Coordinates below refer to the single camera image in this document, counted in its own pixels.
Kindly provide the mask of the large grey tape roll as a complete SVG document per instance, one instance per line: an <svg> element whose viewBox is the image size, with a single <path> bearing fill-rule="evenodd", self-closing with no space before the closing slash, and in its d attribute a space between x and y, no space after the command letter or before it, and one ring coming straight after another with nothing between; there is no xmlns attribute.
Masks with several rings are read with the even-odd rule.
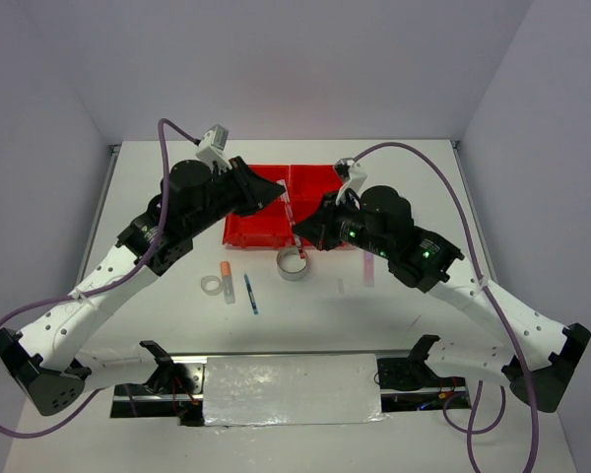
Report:
<svg viewBox="0 0 591 473"><path fill-rule="evenodd" d="M281 249L276 256L276 266L279 276L288 282L302 280L309 271L309 258L300 253L295 246Z"/></svg>

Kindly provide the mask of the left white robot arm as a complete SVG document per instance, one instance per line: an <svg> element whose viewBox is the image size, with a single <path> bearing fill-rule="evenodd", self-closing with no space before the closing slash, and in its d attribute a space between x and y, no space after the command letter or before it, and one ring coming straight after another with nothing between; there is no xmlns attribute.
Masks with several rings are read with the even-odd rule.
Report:
<svg viewBox="0 0 591 473"><path fill-rule="evenodd" d="M0 358L42 416L58 414L82 393L121 383L167 390L182 370L156 342L84 350L123 305L193 248L193 239L229 214L253 215L285 191L240 157L230 169L182 161L161 182L146 211L125 228L96 269L67 297L20 330L0 329Z"/></svg>

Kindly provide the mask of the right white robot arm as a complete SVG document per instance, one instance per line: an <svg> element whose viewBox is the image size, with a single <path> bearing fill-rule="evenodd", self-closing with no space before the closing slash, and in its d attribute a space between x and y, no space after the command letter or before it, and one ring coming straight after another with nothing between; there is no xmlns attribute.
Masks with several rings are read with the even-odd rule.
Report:
<svg viewBox="0 0 591 473"><path fill-rule="evenodd" d="M422 336L408 363L410 378L431 385L439 377L485 379L516 398L554 413L591 339L579 323L543 316L491 279L483 279L463 252L444 236L417 226L410 202L389 186L360 199L323 195L317 209L293 225L295 235L317 249L343 243L383 258L403 285L443 301L501 342L492 350Z"/></svg>

